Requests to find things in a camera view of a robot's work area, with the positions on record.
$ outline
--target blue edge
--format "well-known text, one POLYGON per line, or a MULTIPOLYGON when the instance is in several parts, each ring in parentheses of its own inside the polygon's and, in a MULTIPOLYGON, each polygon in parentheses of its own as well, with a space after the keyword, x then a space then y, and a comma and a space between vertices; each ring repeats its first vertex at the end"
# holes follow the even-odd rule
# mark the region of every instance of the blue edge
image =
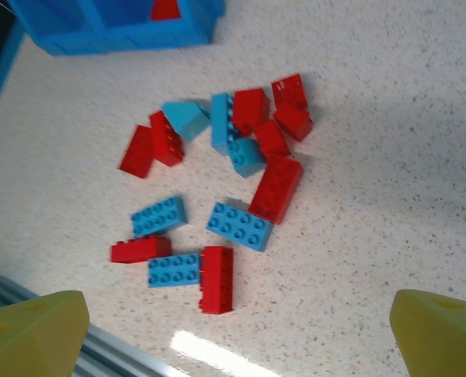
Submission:
POLYGON ((23 25, 19 21, 15 20, 0 54, 0 93, 4 86, 4 82, 6 81, 6 77, 13 65, 14 58, 20 48, 23 35, 23 25))

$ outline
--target red duplo brick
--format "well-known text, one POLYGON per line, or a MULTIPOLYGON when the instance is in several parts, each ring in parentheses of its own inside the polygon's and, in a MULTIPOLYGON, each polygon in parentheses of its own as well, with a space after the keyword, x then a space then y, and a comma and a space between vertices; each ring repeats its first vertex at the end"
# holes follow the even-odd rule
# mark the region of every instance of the red duplo brick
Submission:
POLYGON ((290 155, 290 149, 288 149, 287 141, 285 141, 282 132, 273 119, 259 124, 254 129, 254 134, 255 138, 259 142, 261 152, 265 157, 268 157, 269 155, 290 155))
POLYGON ((136 263, 171 255, 171 241, 155 234, 111 246, 110 262, 136 263))
POLYGON ((201 252, 201 312, 223 314, 233 310, 233 249, 206 246, 201 252))
POLYGON ((154 0, 149 18, 153 21, 175 20, 180 18, 177 0, 154 0))
POLYGON ((243 136, 270 117, 270 99, 262 88, 241 90, 234 94, 231 122, 243 136))
POLYGON ((159 111, 151 114, 149 121, 152 126, 152 139, 154 140, 154 157, 169 167, 181 163, 184 159, 182 139, 171 128, 163 112, 159 111))
POLYGON ((139 178, 147 177, 154 160, 152 130, 137 126, 119 169, 139 178))
POLYGON ((305 110, 308 107, 303 79, 299 73, 272 82, 271 88, 273 89, 274 104, 277 108, 284 103, 291 104, 299 110, 305 110))
POLYGON ((281 224, 303 176, 303 165, 294 159, 270 156, 248 212, 281 224))
POLYGON ((301 111, 291 104, 283 103, 274 112, 273 117, 278 126, 292 139, 299 143, 311 132, 313 121, 310 113, 301 111))

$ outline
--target blue plastic bin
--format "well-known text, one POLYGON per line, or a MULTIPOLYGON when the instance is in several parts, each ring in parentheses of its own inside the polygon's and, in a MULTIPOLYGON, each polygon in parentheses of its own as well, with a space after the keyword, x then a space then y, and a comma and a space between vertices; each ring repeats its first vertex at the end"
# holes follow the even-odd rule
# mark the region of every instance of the blue plastic bin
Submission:
POLYGON ((177 0, 180 19, 149 19, 155 0, 9 0, 35 44, 51 55, 170 49, 211 42, 224 0, 177 0))

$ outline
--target white speckled surface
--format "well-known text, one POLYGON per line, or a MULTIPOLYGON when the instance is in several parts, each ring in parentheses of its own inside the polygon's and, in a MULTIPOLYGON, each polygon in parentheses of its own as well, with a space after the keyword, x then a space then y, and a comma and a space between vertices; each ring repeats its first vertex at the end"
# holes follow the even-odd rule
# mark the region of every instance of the white speckled surface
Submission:
POLYGON ((466 299, 466 1, 228 7, 196 49, 54 59, 25 39, 0 99, 0 273, 83 291, 92 322, 190 375, 228 361, 236 375, 406 375, 394 293, 466 299), (261 177, 235 174, 209 130, 183 165, 128 177, 116 167, 135 123, 294 71, 319 114, 292 146, 306 172, 266 253, 235 248, 236 310, 202 315, 197 287, 149 290, 144 263, 110 264, 130 214, 171 193, 191 224, 171 233, 176 250, 220 242, 204 229, 213 202, 249 203, 261 177), (231 353, 186 357, 176 331, 231 353))

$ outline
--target blue lego brick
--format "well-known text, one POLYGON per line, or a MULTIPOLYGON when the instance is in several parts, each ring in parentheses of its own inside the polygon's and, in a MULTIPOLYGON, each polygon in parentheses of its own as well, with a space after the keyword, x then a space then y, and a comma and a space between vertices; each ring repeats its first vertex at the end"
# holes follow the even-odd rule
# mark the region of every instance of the blue lego brick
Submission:
POLYGON ((256 251, 264 251, 273 223, 227 204, 215 203, 207 230, 256 251))
POLYGON ((184 202, 178 196, 171 196, 133 214, 131 221, 135 238, 168 232, 187 224, 184 202))
POLYGON ((149 259, 149 288, 177 287, 200 283, 198 253, 149 259))
POLYGON ((243 178, 266 168, 266 158, 254 139, 237 139, 228 144, 227 150, 234 170, 243 178))
POLYGON ((228 93, 211 97, 211 146, 223 156, 227 155, 228 143, 240 136, 231 122, 233 98, 228 93))
POLYGON ((175 132, 187 141, 192 141, 210 124, 203 106, 195 102, 167 102, 161 109, 175 132))

